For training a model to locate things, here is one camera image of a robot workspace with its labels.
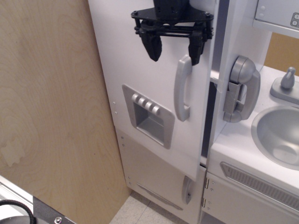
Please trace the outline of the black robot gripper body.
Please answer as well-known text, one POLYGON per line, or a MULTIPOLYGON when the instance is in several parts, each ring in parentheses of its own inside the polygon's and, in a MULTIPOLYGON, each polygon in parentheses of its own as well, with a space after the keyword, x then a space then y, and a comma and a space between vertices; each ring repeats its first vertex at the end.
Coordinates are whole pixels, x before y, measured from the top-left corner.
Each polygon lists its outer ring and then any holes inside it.
POLYGON ((135 33, 190 38, 195 32, 203 41, 212 39, 214 15, 191 6, 188 0, 155 0, 154 7, 134 11, 135 33))

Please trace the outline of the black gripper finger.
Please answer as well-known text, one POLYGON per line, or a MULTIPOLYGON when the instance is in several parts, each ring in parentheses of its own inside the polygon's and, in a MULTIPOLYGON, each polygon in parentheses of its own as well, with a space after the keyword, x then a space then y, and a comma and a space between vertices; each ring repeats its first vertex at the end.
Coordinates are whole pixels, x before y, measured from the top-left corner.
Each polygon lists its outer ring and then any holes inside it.
POLYGON ((201 31, 193 31, 189 36, 189 56, 191 58, 192 66, 197 65, 200 60, 200 56, 204 49, 204 36, 201 31))
POLYGON ((152 33, 141 32, 140 37, 149 57, 157 62, 162 53, 160 36, 152 33))

